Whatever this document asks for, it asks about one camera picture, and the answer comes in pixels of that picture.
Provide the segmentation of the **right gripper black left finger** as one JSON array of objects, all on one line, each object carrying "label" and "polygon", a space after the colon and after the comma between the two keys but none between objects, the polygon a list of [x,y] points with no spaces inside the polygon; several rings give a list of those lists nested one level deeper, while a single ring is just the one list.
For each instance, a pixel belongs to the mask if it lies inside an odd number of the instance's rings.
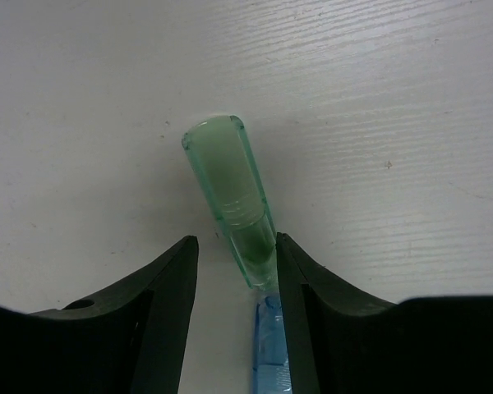
[{"label": "right gripper black left finger", "polygon": [[0,393],[177,392],[198,254],[186,236],[62,309],[0,307]]}]

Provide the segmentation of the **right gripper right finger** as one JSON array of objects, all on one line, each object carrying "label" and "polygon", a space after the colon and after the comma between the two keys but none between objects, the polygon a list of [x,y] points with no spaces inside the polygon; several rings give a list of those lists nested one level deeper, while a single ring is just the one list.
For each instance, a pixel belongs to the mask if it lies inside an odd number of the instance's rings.
[{"label": "right gripper right finger", "polygon": [[493,295],[394,304],[276,241],[296,393],[493,393]]}]

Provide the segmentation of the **blue highlighter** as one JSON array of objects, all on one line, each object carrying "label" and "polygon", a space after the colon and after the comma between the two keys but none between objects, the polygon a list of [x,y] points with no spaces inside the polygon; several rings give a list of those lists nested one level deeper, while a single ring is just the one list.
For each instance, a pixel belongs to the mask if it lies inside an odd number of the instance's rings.
[{"label": "blue highlighter", "polygon": [[251,392],[292,393],[279,293],[262,294],[258,298],[254,321]]}]

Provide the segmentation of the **green highlighter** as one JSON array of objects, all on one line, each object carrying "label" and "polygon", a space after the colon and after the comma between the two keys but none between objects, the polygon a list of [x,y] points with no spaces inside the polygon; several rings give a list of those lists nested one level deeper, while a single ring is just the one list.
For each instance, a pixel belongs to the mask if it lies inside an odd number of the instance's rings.
[{"label": "green highlighter", "polygon": [[246,283],[276,289],[276,230],[242,120],[211,117],[185,133],[182,147]]}]

